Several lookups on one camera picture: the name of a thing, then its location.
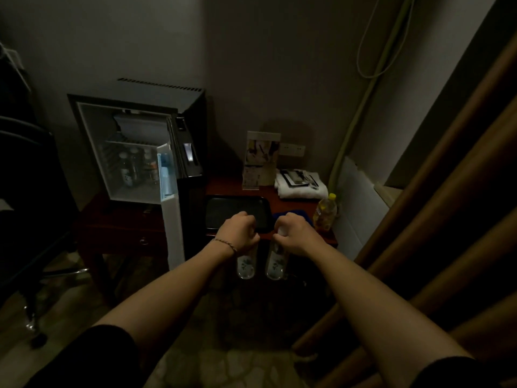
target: black shirt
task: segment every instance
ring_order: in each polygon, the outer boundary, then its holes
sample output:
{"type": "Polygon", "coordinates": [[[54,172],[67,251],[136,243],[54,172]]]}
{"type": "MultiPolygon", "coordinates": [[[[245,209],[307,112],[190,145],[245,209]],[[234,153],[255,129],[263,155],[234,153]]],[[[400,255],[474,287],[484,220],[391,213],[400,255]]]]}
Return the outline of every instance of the black shirt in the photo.
{"type": "MultiPolygon", "coordinates": [[[[122,328],[97,325],[87,329],[25,385],[34,387],[141,387],[145,379],[138,349],[122,328]]],[[[411,388],[496,388],[481,364],[467,357],[439,359],[422,370],[411,388]]]]}

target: office chair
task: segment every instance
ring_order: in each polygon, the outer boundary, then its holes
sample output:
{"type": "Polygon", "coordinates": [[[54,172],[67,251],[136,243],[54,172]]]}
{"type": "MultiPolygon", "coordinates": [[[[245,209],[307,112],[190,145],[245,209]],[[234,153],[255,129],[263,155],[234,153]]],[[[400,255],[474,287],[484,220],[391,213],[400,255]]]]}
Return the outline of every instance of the office chair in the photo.
{"type": "Polygon", "coordinates": [[[40,332],[36,293],[46,277],[87,269],[43,269],[64,250],[73,251],[71,225],[78,209],[57,156],[54,138],[31,123],[0,116],[0,306],[19,291],[26,302],[33,348],[47,337],[40,332]]]}

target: refrigerator door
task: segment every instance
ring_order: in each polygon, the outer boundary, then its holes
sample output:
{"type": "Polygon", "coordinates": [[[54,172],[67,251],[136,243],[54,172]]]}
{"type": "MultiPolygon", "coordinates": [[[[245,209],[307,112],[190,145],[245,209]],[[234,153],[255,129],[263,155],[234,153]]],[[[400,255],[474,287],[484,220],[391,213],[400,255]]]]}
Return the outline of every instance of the refrigerator door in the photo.
{"type": "Polygon", "coordinates": [[[185,261],[176,176],[177,166],[169,144],[159,146],[157,154],[160,175],[160,202],[167,238],[167,261],[169,269],[174,269],[185,261]]]}

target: bracelet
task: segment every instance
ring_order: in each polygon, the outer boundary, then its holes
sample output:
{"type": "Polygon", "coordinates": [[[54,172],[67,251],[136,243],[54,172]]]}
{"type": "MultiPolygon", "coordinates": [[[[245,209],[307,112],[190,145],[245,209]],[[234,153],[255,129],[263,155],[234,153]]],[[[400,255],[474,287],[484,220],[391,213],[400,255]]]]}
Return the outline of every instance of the bracelet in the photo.
{"type": "Polygon", "coordinates": [[[237,254],[237,249],[235,248],[235,246],[230,244],[228,241],[222,240],[220,238],[214,238],[212,241],[219,241],[219,242],[222,242],[223,244],[227,244],[233,250],[233,255],[235,256],[237,254]]]}

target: pipe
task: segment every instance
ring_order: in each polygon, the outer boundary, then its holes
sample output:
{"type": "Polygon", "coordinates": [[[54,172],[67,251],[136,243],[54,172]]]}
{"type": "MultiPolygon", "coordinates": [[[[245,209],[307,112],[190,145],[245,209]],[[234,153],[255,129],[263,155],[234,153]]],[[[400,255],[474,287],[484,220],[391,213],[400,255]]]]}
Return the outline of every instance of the pipe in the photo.
{"type": "Polygon", "coordinates": [[[404,23],[404,19],[406,18],[406,15],[410,10],[411,2],[412,0],[404,0],[404,2],[402,3],[397,19],[395,20],[395,23],[391,28],[391,33],[388,37],[388,40],[384,45],[384,50],[380,55],[377,66],[375,67],[375,72],[373,73],[373,75],[376,77],[373,77],[370,80],[370,84],[368,84],[365,94],[363,95],[361,102],[359,103],[359,106],[354,114],[354,117],[352,118],[352,121],[350,122],[350,125],[346,130],[345,139],[341,144],[338,156],[336,157],[336,161],[334,162],[334,165],[332,166],[332,171],[330,172],[328,191],[331,193],[336,192],[336,184],[338,182],[339,172],[341,171],[341,165],[343,164],[343,158],[345,156],[346,149],[348,148],[348,144],[350,143],[350,137],[352,136],[352,133],[365,110],[366,102],[368,101],[368,99],[370,99],[372,91],[375,88],[375,84],[377,83],[377,80],[379,78],[379,76],[377,75],[384,69],[384,65],[386,65],[386,61],[388,60],[391,49],[393,48],[393,45],[395,43],[395,40],[397,39],[397,36],[399,35],[402,24],[404,23]]]}

